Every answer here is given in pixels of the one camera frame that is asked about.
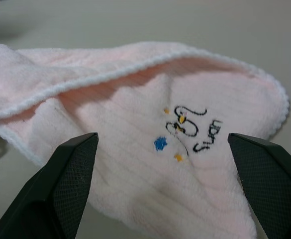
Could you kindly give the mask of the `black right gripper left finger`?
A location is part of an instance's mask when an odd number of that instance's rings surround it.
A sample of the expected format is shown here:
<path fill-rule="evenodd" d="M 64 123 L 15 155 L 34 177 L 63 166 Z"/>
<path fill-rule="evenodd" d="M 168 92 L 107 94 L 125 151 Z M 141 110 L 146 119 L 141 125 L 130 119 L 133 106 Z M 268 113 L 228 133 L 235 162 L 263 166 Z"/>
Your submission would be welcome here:
<path fill-rule="evenodd" d="M 74 239 L 88 200 L 98 134 L 59 145 L 0 219 L 0 239 Z"/>

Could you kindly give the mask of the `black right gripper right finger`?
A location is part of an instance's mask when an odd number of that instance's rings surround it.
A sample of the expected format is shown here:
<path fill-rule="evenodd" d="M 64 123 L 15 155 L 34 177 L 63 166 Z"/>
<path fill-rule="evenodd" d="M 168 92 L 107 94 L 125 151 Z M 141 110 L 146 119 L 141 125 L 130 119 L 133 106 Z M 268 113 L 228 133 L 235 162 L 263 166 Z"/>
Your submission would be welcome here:
<path fill-rule="evenodd" d="M 270 141 L 230 133 L 247 201 L 270 239 L 291 239 L 291 155 Z"/>

